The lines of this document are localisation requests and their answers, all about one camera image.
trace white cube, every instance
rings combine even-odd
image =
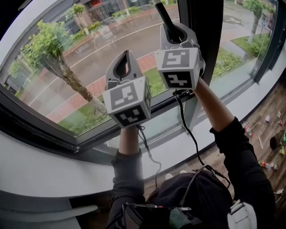
[[[147,77],[118,85],[102,95],[108,114],[121,128],[150,119],[151,92]]]
[[[155,52],[155,58],[166,88],[196,88],[200,74],[198,48],[160,50]]]

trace person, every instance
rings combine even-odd
[[[193,92],[212,125],[210,132],[214,134],[220,152],[225,155],[224,165],[234,187],[234,200],[239,199],[253,207],[257,228],[271,227],[275,212],[273,190],[257,162],[244,128],[204,80],[199,78]],[[123,228],[123,204],[146,204],[141,156],[137,128],[122,129],[118,153],[112,162],[115,177],[108,228]],[[147,203],[179,207],[193,176],[194,173],[181,173],[167,179],[151,194]],[[200,183],[197,181],[197,185],[190,187],[183,207],[190,207],[193,215],[203,222],[204,228],[228,228],[227,214],[233,205],[228,189],[208,171],[201,172],[196,179]]]

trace road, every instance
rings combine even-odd
[[[171,19],[179,18],[177,8],[168,10]],[[225,6],[223,31],[251,30],[253,15],[245,9]],[[105,75],[112,60],[124,50],[132,50],[139,58],[160,48],[158,13],[133,19],[124,26],[113,28],[105,36],[91,39],[65,57],[67,64],[84,85],[89,85]],[[37,84],[27,90],[23,102],[46,116],[75,92],[66,83],[47,72]]]

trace black clothing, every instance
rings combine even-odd
[[[210,130],[221,153],[226,156],[224,164],[234,187],[235,200],[253,206],[257,228],[269,228],[274,220],[275,199],[270,182],[258,165],[253,146],[245,136],[237,118],[221,132]],[[121,225],[121,210],[125,203],[145,204],[142,179],[141,153],[126,156],[117,153],[113,160],[115,171],[112,208],[109,228]],[[194,173],[177,175],[166,180],[148,201],[163,207],[178,207]],[[191,186],[184,207],[190,207],[195,216],[210,228],[228,228],[227,213],[232,205],[227,188],[209,171],[202,171],[197,182]]]

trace shoe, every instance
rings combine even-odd
[[[170,179],[170,178],[172,178],[172,177],[173,177],[172,174],[166,174],[165,180],[168,180],[168,179]]]

